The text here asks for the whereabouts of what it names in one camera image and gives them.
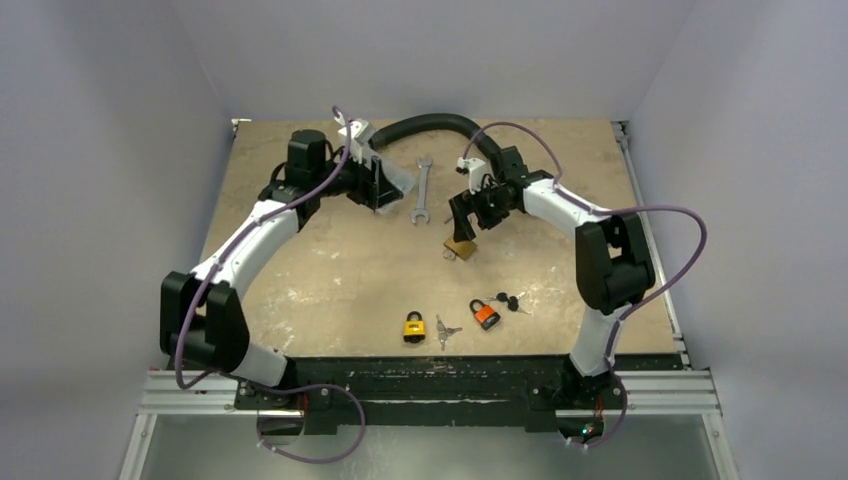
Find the brass padlock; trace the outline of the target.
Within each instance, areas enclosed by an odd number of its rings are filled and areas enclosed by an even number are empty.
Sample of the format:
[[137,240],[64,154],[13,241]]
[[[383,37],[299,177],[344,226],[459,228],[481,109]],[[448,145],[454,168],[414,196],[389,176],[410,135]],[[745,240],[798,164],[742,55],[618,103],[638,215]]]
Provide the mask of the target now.
[[462,261],[469,260],[478,249],[477,244],[473,240],[455,241],[452,236],[449,236],[445,240],[443,246],[455,258]]

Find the black-headed keys of orange padlock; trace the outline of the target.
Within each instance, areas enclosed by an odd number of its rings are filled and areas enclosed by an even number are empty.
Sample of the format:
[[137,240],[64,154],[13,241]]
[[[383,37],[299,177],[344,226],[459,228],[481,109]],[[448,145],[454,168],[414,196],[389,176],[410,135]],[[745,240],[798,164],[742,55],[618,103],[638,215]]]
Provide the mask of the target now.
[[500,302],[505,304],[507,309],[511,312],[531,315],[531,312],[525,310],[520,304],[520,301],[524,296],[525,292],[519,293],[517,295],[511,295],[506,292],[498,292],[494,296],[485,297],[484,301],[487,303]]

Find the orange black padlock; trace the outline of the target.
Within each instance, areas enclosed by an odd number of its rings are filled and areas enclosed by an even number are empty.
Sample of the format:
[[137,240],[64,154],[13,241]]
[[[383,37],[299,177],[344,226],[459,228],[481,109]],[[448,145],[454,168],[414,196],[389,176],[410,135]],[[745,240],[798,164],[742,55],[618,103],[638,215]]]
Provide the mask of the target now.
[[492,329],[501,320],[501,315],[490,304],[480,299],[471,300],[469,310],[484,331]]

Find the silver keys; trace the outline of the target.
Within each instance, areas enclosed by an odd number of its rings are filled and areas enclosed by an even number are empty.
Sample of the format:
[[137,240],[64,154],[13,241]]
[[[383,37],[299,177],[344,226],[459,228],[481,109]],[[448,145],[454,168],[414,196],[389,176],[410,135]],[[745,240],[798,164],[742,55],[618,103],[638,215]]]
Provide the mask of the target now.
[[458,332],[463,330],[462,327],[448,327],[445,325],[440,315],[436,315],[437,335],[442,351],[446,349],[448,339]]

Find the yellow padlock black shackle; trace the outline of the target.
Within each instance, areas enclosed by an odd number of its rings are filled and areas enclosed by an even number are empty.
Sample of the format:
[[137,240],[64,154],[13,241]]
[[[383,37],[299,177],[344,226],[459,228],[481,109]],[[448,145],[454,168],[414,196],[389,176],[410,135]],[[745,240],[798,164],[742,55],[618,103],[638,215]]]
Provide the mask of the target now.
[[405,343],[410,344],[417,344],[426,339],[426,324],[420,312],[410,311],[407,314],[402,337]]

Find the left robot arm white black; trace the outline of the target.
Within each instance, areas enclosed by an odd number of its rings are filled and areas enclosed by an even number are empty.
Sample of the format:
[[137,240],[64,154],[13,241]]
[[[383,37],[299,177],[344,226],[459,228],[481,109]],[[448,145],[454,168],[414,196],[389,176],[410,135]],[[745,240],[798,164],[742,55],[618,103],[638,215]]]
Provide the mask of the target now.
[[364,122],[354,120],[338,135],[342,145],[335,150],[318,130],[295,131],[285,162],[273,169],[241,226],[190,272],[172,271],[161,284],[162,352],[175,364],[189,361],[260,384],[260,397],[275,409],[295,402],[298,382],[286,374],[284,353],[251,338],[241,305],[251,283],[323,198],[343,195],[376,212],[403,199],[416,183],[370,146]]

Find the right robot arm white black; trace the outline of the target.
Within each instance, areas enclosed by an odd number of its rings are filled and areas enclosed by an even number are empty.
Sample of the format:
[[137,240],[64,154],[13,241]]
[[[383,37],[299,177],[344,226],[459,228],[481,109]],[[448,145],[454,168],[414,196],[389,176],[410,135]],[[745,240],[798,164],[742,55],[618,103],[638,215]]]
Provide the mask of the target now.
[[476,229],[492,229],[512,211],[573,239],[575,280],[585,310],[553,393],[573,406],[588,405],[612,381],[622,315],[656,281],[639,215],[602,209],[565,189],[551,173],[529,171],[514,147],[498,152],[492,162],[461,157],[456,170],[467,177],[468,187],[449,201],[453,233],[445,248],[455,257],[467,259],[476,249]]

